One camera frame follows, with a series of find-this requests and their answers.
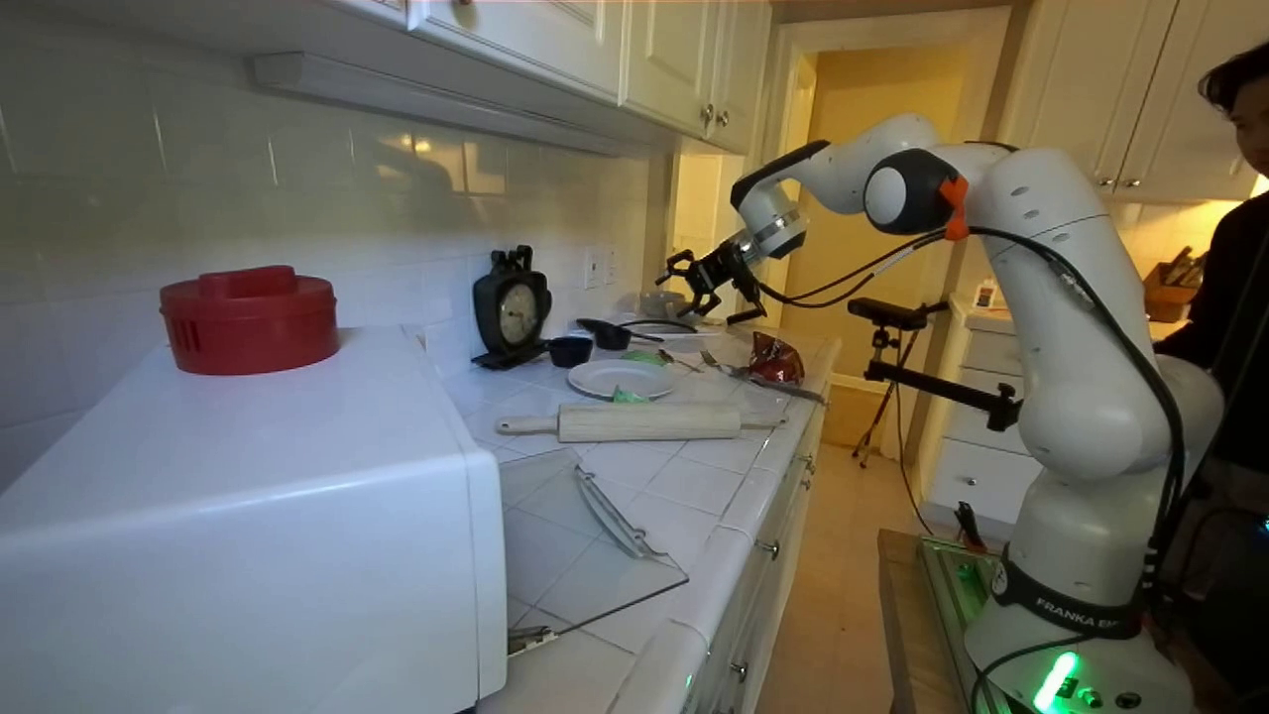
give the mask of upper cabinet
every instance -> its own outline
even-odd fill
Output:
[[[1247,199],[1257,176],[1195,86],[1261,40],[1264,0],[1037,0],[998,138],[1072,150],[1105,199]]]
[[[418,0],[418,32],[446,32],[471,52],[615,98],[623,68],[623,3],[611,0]]]
[[[708,145],[751,150],[772,14],[754,0],[635,0],[623,104]]]

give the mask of floor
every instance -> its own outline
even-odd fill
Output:
[[[803,561],[756,714],[885,714],[875,533],[920,533],[897,462],[823,445]]]

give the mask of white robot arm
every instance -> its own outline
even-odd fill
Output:
[[[1223,395],[1202,369],[1153,356],[1141,281],[1082,171],[1061,150],[938,147],[930,122],[893,121],[741,180],[729,203],[747,232],[727,257],[672,264],[672,274],[696,289],[741,285],[747,264],[796,252],[787,182],[828,212],[869,215],[885,236],[985,237],[1013,307],[1026,397],[1018,437],[1043,474],[1004,580],[965,634],[985,684],[1026,709],[1046,708],[1041,696],[1064,709],[1195,709],[1185,675],[1141,630],[1141,576],[1149,585],[1149,549],[1215,441]],[[1079,667],[1057,692],[1046,680],[1072,660]]]

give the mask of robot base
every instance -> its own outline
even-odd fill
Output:
[[[989,602],[985,615],[965,630],[977,670],[998,663],[989,670],[985,687],[1037,714],[1195,714],[1185,670],[1162,660],[1145,630],[1133,640],[1072,640],[1072,630],[1050,627],[1022,606],[998,602]]]

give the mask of green light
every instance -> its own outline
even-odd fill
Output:
[[[1064,652],[1064,654],[1057,660],[1057,667],[1046,667],[1043,687],[1037,692],[1030,708],[1037,708],[1037,709],[1050,709],[1057,700],[1061,700],[1061,692],[1064,692],[1064,684],[1072,680],[1076,667],[1079,667],[1079,654],[1076,654],[1076,652]]]

